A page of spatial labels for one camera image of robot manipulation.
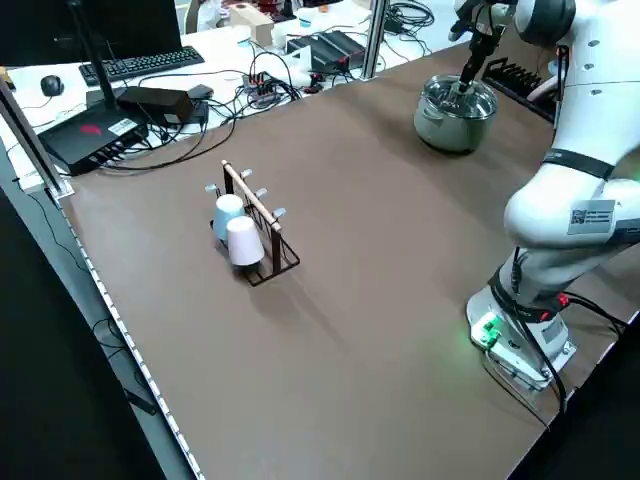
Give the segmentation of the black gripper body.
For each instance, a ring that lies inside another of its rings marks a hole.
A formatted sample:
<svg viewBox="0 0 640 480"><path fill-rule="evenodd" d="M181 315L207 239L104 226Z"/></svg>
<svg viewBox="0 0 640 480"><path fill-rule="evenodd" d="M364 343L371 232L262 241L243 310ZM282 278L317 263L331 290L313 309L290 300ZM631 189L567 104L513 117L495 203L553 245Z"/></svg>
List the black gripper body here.
<svg viewBox="0 0 640 480"><path fill-rule="evenodd" d="M483 64L496 50L505 31L505 19L497 14L479 14L471 21L469 43L471 64Z"/></svg>

